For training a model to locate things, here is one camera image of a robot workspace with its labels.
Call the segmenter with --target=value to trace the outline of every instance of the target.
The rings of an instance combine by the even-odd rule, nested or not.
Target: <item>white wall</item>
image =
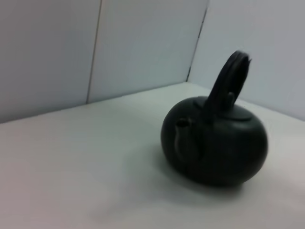
[[[0,1],[0,122],[85,104],[99,5]]]
[[[90,102],[186,80],[208,0],[103,0]]]
[[[253,61],[241,98],[305,120],[305,2],[211,0],[189,81],[211,88],[238,49]]]

